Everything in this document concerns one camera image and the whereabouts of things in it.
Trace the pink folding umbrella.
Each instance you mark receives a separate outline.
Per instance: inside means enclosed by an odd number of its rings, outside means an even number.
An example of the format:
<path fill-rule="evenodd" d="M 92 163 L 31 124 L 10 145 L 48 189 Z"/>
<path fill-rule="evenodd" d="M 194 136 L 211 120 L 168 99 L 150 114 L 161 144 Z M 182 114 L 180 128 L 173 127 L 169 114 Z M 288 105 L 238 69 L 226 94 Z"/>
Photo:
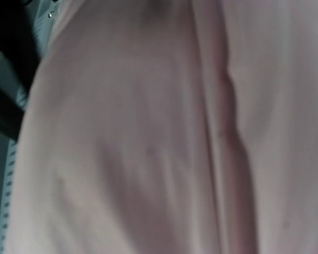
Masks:
<path fill-rule="evenodd" d="M 318 253 L 318 1 L 62 1 L 5 253 Z"/>

